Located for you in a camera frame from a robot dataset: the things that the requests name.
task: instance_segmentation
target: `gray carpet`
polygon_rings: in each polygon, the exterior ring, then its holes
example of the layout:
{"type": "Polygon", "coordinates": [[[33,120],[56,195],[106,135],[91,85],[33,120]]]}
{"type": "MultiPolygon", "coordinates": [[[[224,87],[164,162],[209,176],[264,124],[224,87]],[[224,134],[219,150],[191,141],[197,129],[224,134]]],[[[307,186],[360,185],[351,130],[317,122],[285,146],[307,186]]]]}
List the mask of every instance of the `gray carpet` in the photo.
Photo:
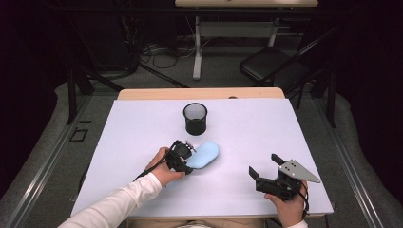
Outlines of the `gray carpet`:
{"type": "MultiPolygon", "coordinates": [[[[156,69],[190,87],[250,86],[252,83],[240,75],[238,64],[240,60],[265,44],[265,41],[256,42],[248,39],[209,41],[203,48],[201,80],[197,82],[192,79],[194,60],[192,57],[178,59],[173,67],[156,69]]],[[[276,40],[276,46],[291,53],[295,50],[297,41],[293,37],[279,37],[276,40]]],[[[157,56],[154,62],[159,67],[166,67],[173,63],[175,59],[166,54],[157,56]]],[[[146,64],[154,67],[151,61],[146,64]]],[[[174,87],[142,68],[133,75],[114,82],[127,88],[174,87]]],[[[96,81],[93,81],[93,84],[96,88],[93,96],[90,98],[79,96],[80,100],[86,103],[80,109],[76,122],[70,126],[69,134],[65,137],[66,142],[59,148],[60,154],[55,161],[55,166],[50,170],[51,175],[44,179],[45,185],[41,189],[42,192],[34,199],[34,203],[25,214],[18,214],[18,216],[23,215],[23,218],[19,218],[21,219],[20,227],[56,227],[68,218],[73,206],[71,198],[77,193],[80,178],[90,163],[112,102],[117,96],[117,93],[107,86],[96,81]],[[81,139],[84,130],[87,130],[85,139],[82,142],[75,142],[81,139]]],[[[0,227],[6,227],[9,219],[13,219],[15,215],[13,213],[16,213],[15,209],[21,206],[21,199],[29,189],[29,185],[38,177],[37,173],[54,151],[56,144],[60,142],[63,131],[66,130],[67,86],[62,85],[56,92],[59,95],[59,103],[52,120],[23,170],[0,201],[0,227]]],[[[309,94],[304,94],[301,108],[296,110],[296,114],[330,200],[336,204],[335,212],[327,217],[329,227],[371,227],[357,200],[356,191],[352,188],[340,163],[335,143],[325,127],[327,123],[321,118],[317,100],[312,100],[309,94]]],[[[370,198],[384,227],[400,227],[403,224],[401,205],[385,191],[374,170],[366,163],[357,143],[349,105],[339,96],[336,99],[336,125],[337,132],[354,161],[359,178],[370,192],[370,198]]],[[[307,221],[311,227],[326,227],[325,218],[308,218],[307,221]]],[[[277,227],[270,222],[269,226],[277,227]]]]}

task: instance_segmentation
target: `white tabletop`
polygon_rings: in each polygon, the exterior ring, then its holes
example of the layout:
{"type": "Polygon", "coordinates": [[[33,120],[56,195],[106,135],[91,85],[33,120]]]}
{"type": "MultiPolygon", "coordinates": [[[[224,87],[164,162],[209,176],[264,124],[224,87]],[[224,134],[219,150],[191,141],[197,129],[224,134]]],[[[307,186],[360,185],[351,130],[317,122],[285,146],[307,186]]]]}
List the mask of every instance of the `white tabletop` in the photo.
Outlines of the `white tabletop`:
{"type": "MultiPolygon", "coordinates": [[[[287,99],[115,101],[72,215],[132,182],[161,146],[176,140],[195,146],[215,142],[220,154],[169,184],[129,219],[274,216],[275,206],[255,190],[248,173],[250,165],[261,177],[275,179],[272,153],[299,161],[320,178],[287,99]],[[208,109],[207,130],[200,136],[184,129],[182,110],[192,102],[208,109]]],[[[309,182],[309,195],[312,215],[333,213],[322,183],[309,182]]]]}
{"type": "Polygon", "coordinates": [[[317,0],[176,0],[177,7],[316,7],[317,0]]]}

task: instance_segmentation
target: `silver metal plate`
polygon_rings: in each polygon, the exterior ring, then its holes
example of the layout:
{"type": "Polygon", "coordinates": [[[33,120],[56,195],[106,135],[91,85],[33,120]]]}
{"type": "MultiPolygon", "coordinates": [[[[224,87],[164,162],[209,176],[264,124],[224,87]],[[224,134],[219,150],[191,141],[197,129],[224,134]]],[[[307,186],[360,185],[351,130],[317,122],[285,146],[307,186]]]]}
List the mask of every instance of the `silver metal plate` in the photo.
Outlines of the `silver metal plate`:
{"type": "Polygon", "coordinates": [[[289,160],[278,169],[291,178],[320,183],[320,179],[302,166],[298,161],[289,160]]]}

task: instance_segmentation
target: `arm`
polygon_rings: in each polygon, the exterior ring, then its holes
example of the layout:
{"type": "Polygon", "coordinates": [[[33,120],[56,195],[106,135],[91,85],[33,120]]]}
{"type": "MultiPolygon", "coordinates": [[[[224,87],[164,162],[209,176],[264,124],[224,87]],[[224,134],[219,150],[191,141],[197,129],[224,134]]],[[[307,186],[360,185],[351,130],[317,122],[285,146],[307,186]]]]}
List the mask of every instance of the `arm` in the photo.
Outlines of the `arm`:
{"type": "MultiPolygon", "coordinates": [[[[166,149],[166,147],[160,148],[145,169],[156,164],[166,153],[166,149]]],[[[66,220],[60,227],[117,227],[133,210],[157,197],[162,186],[183,176],[183,172],[170,171],[166,162],[163,162],[151,173],[136,179],[124,188],[113,191],[106,198],[66,220]]]]}
{"type": "MultiPolygon", "coordinates": [[[[300,193],[305,197],[308,191],[306,180],[302,181],[304,186],[301,186],[300,193]]],[[[265,198],[272,201],[277,208],[278,218],[283,227],[288,228],[306,228],[308,224],[303,220],[304,199],[296,194],[292,199],[283,201],[280,198],[265,194],[265,198]]]]}

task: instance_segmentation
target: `dark background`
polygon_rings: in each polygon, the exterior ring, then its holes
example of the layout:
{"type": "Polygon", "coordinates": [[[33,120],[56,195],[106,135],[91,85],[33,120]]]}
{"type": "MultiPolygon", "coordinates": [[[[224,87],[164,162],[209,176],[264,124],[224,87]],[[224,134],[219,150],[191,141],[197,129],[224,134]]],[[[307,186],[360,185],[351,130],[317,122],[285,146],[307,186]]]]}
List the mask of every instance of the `dark background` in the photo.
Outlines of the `dark background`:
{"type": "MultiPolygon", "coordinates": [[[[124,4],[112,0],[49,2],[106,8],[124,4]]],[[[134,2],[138,7],[174,7],[174,1],[134,2]]],[[[0,3],[1,196],[47,125],[57,102],[54,89],[67,81],[71,66],[80,63],[99,71],[135,67],[136,56],[125,43],[122,18],[80,15],[71,22],[63,15],[43,11],[43,3],[0,3]],[[94,40],[95,36],[105,39],[94,40]]],[[[319,7],[352,12],[338,20],[343,30],[332,53],[338,66],[337,93],[351,104],[365,157],[385,187],[402,202],[402,3],[322,0],[319,7]]],[[[172,48],[176,35],[187,30],[181,17],[141,19],[144,34],[172,48]]],[[[328,27],[328,21],[313,20],[303,42],[328,27]]]]}

